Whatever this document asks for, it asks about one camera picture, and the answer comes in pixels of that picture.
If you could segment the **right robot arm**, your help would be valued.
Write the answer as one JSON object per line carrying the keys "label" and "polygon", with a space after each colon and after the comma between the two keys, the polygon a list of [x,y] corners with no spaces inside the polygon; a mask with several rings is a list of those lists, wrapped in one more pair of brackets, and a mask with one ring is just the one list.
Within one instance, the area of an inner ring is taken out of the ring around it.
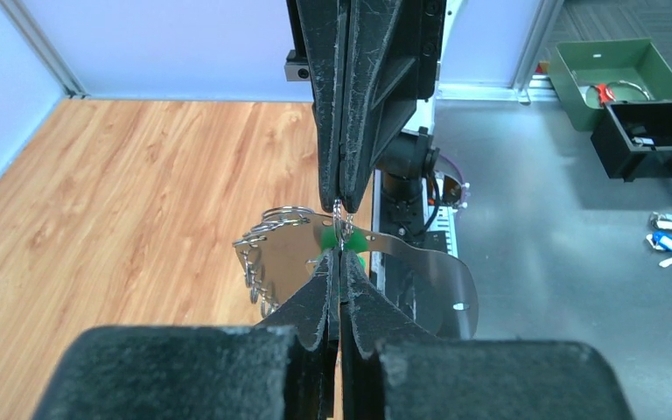
{"label": "right robot arm", "polygon": [[415,179],[429,168],[426,130],[404,127],[436,88],[444,1],[290,1],[288,62],[311,83],[318,193],[355,213],[374,170]]}

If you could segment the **green key tag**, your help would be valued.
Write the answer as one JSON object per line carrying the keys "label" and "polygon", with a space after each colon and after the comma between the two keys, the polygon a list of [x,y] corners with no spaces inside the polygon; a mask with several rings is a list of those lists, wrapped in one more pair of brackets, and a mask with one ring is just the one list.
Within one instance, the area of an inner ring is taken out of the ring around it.
{"label": "green key tag", "polygon": [[[340,245],[339,239],[333,227],[325,227],[319,239],[320,252],[323,253],[328,249],[337,248]],[[358,258],[361,270],[368,273],[368,241],[363,233],[354,230],[351,234],[344,237],[344,249],[353,251]]]}

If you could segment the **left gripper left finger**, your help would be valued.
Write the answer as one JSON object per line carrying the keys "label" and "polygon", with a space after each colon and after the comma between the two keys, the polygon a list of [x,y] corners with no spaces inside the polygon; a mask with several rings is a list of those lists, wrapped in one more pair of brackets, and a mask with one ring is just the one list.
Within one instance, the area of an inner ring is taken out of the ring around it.
{"label": "left gripper left finger", "polygon": [[37,419],[325,419],[336,254],[257,325],[104,325],[59,360]]}

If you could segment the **metal keyring holder plate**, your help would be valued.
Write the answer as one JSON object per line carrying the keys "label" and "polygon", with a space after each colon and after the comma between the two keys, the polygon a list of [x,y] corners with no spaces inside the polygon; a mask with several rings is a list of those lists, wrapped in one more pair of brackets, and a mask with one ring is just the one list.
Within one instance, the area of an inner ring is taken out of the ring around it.
{"label": "metal keyring holder plate", "polygon": [[[417,248],[390,234],[351,225],[346,249],[370,255],[369,280],[423,329],[469,340],[479,321],[470,270],[455,255]],[[269,316],[311,278],[320,255],[338,245],[333,218],[301,206],[272,208],[233,243],[252,304]]]}

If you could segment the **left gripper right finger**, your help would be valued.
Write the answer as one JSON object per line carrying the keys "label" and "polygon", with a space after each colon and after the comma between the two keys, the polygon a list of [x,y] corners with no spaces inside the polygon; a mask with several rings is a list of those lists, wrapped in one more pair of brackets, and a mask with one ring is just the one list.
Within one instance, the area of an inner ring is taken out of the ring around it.
{"label": "left gripper right finger", "polygon": [[347,419],[630,419],[613,368],[592,346],[451,340],[426,332],[339,253]]}

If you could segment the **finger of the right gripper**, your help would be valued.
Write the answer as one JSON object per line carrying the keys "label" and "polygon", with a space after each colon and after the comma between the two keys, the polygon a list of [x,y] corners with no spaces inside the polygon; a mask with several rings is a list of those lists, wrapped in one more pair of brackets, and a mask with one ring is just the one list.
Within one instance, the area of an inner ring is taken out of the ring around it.
{"label": "finger of the right gripper", "polygon": [[341,202],[355,213],[389,143],[432,96],[444,1],[353,1],[341,120]]}
{"label": "finger of the right gripper", "polygon": [[318,191],[330,212],[340,196],[340,139],[348,35],[347,1],[289,1],[296,55],[311,80],[318,140]]}

